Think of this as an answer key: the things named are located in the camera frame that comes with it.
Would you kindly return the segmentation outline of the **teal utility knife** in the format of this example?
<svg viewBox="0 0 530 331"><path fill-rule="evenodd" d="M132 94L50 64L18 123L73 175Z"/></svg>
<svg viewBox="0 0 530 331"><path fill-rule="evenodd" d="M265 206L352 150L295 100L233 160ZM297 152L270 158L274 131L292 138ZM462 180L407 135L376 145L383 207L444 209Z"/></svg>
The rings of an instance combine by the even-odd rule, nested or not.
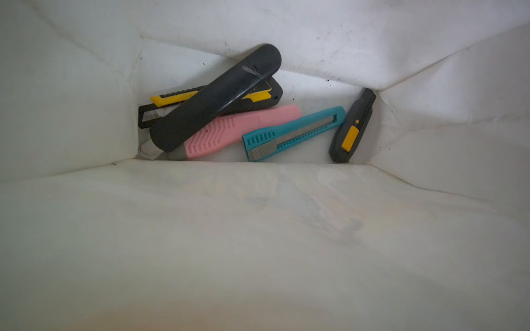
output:
<svg viewBox="0 0 530 331"><path fill-rule="evenodd" d="M337 128L346 118L342 106L308 114L279 126L261 128L242 136L247 160L263 161L306 142L324 132Z"/></svg>

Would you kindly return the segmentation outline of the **pink utility knife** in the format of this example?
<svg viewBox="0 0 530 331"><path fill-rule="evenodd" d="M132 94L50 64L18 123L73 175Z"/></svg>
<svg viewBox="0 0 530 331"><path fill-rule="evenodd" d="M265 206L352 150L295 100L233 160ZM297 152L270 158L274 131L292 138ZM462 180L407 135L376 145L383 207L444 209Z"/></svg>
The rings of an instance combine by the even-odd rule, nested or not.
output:
<svg viewBox="0 0 530 331"><path fill-rule="evenodd" d="M167 159L182 161L204 157L240 142L247 133L286 124L301 117L302 111L294 105L221 116L168 153Z"/></svg>

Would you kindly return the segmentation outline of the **short black yellow utility knife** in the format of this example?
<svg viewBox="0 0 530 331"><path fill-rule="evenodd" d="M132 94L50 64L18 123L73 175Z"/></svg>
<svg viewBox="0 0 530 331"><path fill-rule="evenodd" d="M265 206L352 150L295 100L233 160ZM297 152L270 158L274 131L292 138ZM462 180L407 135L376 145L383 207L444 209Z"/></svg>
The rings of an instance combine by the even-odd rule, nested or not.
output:
<svg viewBox="0 0 530 331"><path fill-rule="evenodd" d="M374 91L365 88L350 107L328 151L334 163L345 164L353 157L373 114L375 99Z"/></svg>

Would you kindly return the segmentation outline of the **long black utility knife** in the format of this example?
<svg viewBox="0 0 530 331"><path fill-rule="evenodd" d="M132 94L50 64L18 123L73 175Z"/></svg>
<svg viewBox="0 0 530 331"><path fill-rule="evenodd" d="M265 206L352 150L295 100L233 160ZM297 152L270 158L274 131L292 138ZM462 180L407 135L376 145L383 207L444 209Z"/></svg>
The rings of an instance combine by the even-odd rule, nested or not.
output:
<svg viewBox="0 0 530 331"><path fill-rule="evenodd" d="M189 100L157 120L150 127L149 139L142 144L142 151L157 157L175 150L275 74L281 64L282 56L274 45L258 47Z"/></svg>

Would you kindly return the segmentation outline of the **white canvas pouch yellow handles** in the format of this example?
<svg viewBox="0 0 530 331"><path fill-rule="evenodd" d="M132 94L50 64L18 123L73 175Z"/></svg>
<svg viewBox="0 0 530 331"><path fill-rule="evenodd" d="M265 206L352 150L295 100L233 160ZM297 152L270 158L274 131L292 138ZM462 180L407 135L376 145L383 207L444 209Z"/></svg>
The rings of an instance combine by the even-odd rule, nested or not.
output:
<svg viewBox="0 0 530 331"><path fill-rule="evenodd" d="M137 158L137 107L262 44L263 163ZM3 1L2 330L528 330L528 1Z"/></svg>

